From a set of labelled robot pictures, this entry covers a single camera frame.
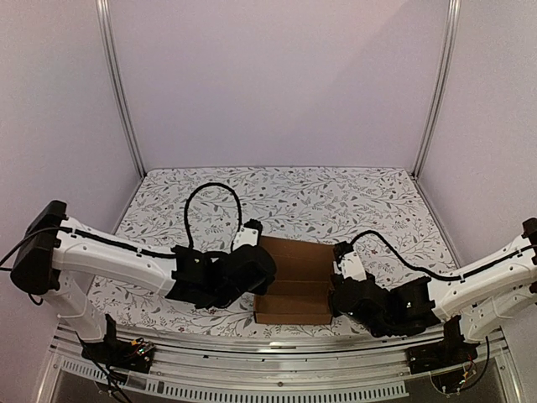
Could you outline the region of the brown cardboard paper box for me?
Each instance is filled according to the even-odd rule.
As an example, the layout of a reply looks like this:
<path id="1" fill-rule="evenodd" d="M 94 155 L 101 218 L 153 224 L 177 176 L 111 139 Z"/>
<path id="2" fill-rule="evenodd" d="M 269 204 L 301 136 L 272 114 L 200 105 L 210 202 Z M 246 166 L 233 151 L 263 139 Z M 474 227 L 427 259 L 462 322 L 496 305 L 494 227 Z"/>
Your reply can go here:
<path id="1" fill-rule="evenodd" d="M 324 243 L 262 236 L 276 263 L 275 281 L 255 296 L 254 318 L 262 325 L 329 325 L 333 247 Z"/>

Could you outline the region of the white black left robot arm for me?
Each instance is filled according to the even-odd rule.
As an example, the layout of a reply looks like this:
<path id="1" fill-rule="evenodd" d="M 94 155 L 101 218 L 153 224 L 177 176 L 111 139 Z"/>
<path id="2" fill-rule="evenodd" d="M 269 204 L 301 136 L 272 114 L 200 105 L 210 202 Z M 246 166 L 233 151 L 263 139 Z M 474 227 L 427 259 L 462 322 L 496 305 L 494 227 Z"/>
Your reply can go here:
<path id="1" fill-rule="evenodd" d="M 259 229 L 239 228 L 229 253 L 150 247 L 88 227 L 67 216 L 64 202 L 52 201 L 8 252 L 9 275 L 21 291 L 49 303 L 106 364 L 118 364 L 123 343 L 74 273 L 129 283 L 197 309 L 224 308 L 245 293 L 264 295 L 274 282 L 276 264 L 259 239 Z"/>

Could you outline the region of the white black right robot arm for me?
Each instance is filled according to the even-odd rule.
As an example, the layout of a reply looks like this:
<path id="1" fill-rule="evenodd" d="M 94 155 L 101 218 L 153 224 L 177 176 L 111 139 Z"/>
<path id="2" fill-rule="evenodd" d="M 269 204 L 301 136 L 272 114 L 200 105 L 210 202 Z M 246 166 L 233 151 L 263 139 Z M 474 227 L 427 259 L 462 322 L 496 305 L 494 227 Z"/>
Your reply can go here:
<path id="1" fill-rule="evenodd" d="M 419 278 L 388 290 L 367 272 L 355 242 L 370 235 L 359 233 L 335 245 L 334 290 L 331 304 L 362 324 L 372 336 L 414 336 L 437 324 L 454 321 L 452 333 L 434 348 L 434 359 L 453 365 L 467 350 L 466 343 L 481 342 L 502 321 L 536 301 L 536 220 L 523 223 L 523 232 L 487 257 L 441 275 L 406 261 L 390 244 L 385 247 Z"/>

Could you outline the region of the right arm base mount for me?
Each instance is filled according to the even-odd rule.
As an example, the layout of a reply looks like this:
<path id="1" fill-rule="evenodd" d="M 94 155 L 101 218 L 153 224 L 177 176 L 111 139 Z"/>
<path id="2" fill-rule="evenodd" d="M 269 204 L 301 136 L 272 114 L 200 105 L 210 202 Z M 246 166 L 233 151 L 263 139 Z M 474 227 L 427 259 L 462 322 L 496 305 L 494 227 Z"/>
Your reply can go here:
<path id="1" fill-rule="evenodd" d="M 421 374 L 464 364 L 477 358 L 480 343 L 467 343 L 461 333 L 461 316 L 444 324 L 443 338 L 439 342 L 421 344 L 405 350 L 411 374 Z"/>

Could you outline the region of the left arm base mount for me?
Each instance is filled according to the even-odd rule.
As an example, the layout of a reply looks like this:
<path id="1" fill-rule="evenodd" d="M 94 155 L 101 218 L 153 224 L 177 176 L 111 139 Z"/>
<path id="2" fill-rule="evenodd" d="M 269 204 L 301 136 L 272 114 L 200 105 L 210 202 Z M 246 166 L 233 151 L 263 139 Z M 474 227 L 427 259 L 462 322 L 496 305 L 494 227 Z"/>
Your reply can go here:
<path id="1" fill-rule="evenodd" d="M 81 340 L 82 356 L 107 367 L 148 374 L 156 351 L 155 344 L 144 338 L 120 340 L 117 338 L 117 324 L 108 314 L 105 315 L 105 323 L 106 331 L 101 341 Z"/>

